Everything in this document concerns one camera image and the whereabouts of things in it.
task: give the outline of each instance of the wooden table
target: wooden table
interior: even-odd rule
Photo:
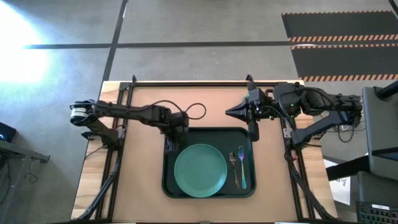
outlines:
[[[100,100],[116,102],[120,82],[104,82]],[[172,100],[181,108],[200,102],[207,115],[191,120],[190,127],[234,126],[247,128],[238,119],[225,115],[225,110],[241,102],[247,93],[244,86],[207,87],[134,87],[132,105],[144,106],[159,100]],[[172,105],[161,104],[176,112]],[[189,115],[199,116],[203,109],[191,109]],[[101,118],[111,127],[113,118]],[[313,123],[313,118],[301,114],[298,128]],[[257,188],[248,198],[176,199],[166,196],[161,187],[164,137],[157,128],[129,121],[124,145],[123,163],[116,195],[113,220],[116,222],[287,222],[297,221],[289,170],[284,160],[284,144],[279,119],[259,122],[260,140],[253,143]],[[101,146],[92,141],[87,153]],[[81,215],[98,193],[104,169],[106,150],[92,154],[84,163],[76,194],[72,218]],[[333,216],[337,216],[325,165],[319,147],[307,147],[303,158],[311,191]],[[308,217],[305,197],[301,190],[303,215]],[[104,211],[107,211],[107,194]]]

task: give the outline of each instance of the orange striped tape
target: orange striped tape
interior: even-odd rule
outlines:
[[[398,44],[346,44],[346,45],[295,45],[290,49],[330,49],[330,48],[359,48],[359,47],[398,47]]]
[[[333,41],[367,41],[367,40],[398,40],[398,34],[289,37],[290,42],[333,42]]]
[[[369,12],[392,12],[391,10],[373,10],[373,11],[341,11],[341,12],[285,12],[284,15],[299,15],[299,14],[337,14],[337,13],[369,13]]]
[[[361,81],[361,80],[398,80],[398,74],[375,74],[375,75],[319,75],[301,77],[305,82],[334,82],[334,81]]]

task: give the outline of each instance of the black floor mat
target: black floor mat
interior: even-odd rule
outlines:
[[[292,42],[398,40],[398,20],[391,11],[283,13]]]
[[[293,46],[306,82],[398,79],[398,44]]]

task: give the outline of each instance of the silver fork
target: silver fork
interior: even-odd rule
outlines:
[[[246,189],[246,180],[244,179],[244,169],[243,169],[243,158],[244,158],[243,146],[239,146],[238,156],[239,156],[239,159],[241,160],[241,164],[242,164],[242,188]]]

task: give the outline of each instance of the black cable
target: black cable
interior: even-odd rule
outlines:
[[[202,106],[203,109],[205,109],[204,114],[203,114],[202,116],[198,117],[198,118],[191,118],[191,117],[188,117],[188,118],[189,118],[189,119],[202,119],[202,118],[206,115],[206,113],[207,113],[206,106],[205,106],[203,103],[194,103],[194,104],[192,104],[191,106],[189,106],[189,107],[185,110],[185,113],[188,113],[188,110],[189,110],[192,106],[195,106],[195,105],[200,105],[200,106]]]
[[[156,101],[155,103],[151,103],[151,104],[146,105],[146,106],[144,106],[144,107],[142,107],[142,108],[139,108],[138,110],[132,110],[132,111],[143,111],[143,110],[145,110],[146,108],[148,108],[148,107],[150,107],[150,106],[154,106],[154,105],[156,105],[156,104],[163,103],[163,102],[164,102],[164,103],[171,103],[171,104],[173,104],[181,113],[183,113],[181,107],[179,107],[176,103],[174,103],[174,102],[171,101],[171,100],[159,100],[159,101]]]
[[[6,191],[6,194],[3,196],[3,198],[1,199],[1,201],[0,201],[0,205],[3,203],[3,201],[6,199],[6,197],[7,197],[7,195],[8,195],[8,192],[10,191],[10,188],[11,188],[11,175],[10,175],[10,159],[7,159],[7,169],[8,169],[8,171],[7,171],[7,173],[8,173],[8,175],[7,175],[7,178],[8,178],[8,188],[7,188],[7,191]]]
[[[357,130],[357,129],[353,129],[354,131],[364,131],[364,130],[366,130],[366,128],[363,128],[363,129],[359,129],[359,130]],[[348,131],[352,131],[352,129],[350,129],[350,130],[345,130],[345,131],[342,131],[342,130],[340,130],[340,133],[344,133],[344,132],[348,132]],[[327,131],[328,133],[337,133],[337,130],[336,131]]]
[[[275,108],[273,108],[272,106],[264,106],[265,108],[269,108],[269,109],[273,109],[284,121],[286,121],[286,123],[290,126],[291,129],[293,129],[292,125],[289,123],[289,121],[282,116],[282,114]]]
[[[117,126],[116,126],[116,129],[117,129],[118,127],[123,127],[123,129],[126,129],[126,125],[124,125],[124,124],[117,125]]]
[[[32,158],[32,160],[30,161],[30,164],[29,164],[29,172],[25,174],[25,177],[26,177],[26,176],[29,176],[29,177],[33,177],[33,178],[34,178],[34,180],[32,180],[31,178],[29,178],[29,182],[30,182],[31,184],[36,183],[36,182],[38,181],[38,179],[39,179],[35,174],[32,173],[32,168],[31,168],[32,163],[33,163],[34,161],[36,161],[36,160],[37,160],[37,159]]]
[[[284,96],[284,95],[286,95],[286,94],[289,94],[289,93],[294,93],[294,92],[296,92],[296,90],[281,94],[281,96],[280,96],[280,98],[279,98],[279,101],[278,101],[278,104],[279,104],[279,107],[280,107],[280,109],[282,110],[283,114],[286,115],[286,117],[285,117],[285,116],[282,116],[282,117],[285,118],[285,121],[289,124],[289,126],[290,126],[293,130],[296,130],[296,129],[297,129],[296,126],[294,125],[293,121],[290,119],[289,115],[288,115],[287,112],[286,112],[285,107],[284,107],[283,104],[282,104],[282,96]]]
[[[341,138],[341,136],[340,136],[340,127],[337,128],[337,135],[338,135],[338,138],[340,139],[340,141],[342,141],[344,143],[350,142],[352,140],[352,138],[354,137],[354,129],[351,131],[351,136],[349,137],[348,140],[343,140]]]
[[[305,143],[305,145],[306,145],[306,146],[313,146],[313,147],[322,147],[322,146],[320,146],[320,145],[314,145],[314,144],[308,144],[308,143]]]
[[[91,156],[93,153],[97,152],[98,150],[100,150],[100,149],[102,149],[102,148],[104,148],[104,145],[102,145],[101,147],[95,149],[95,150],[92,151],[91,153],[87,154],[87,155],[85,156],[85,160],[87,159],[87,157]]]
[[[288,154],[289,150],[285,150],[284,158],[287,162],[293,162],[295,158],[292,158],[292,155]]]

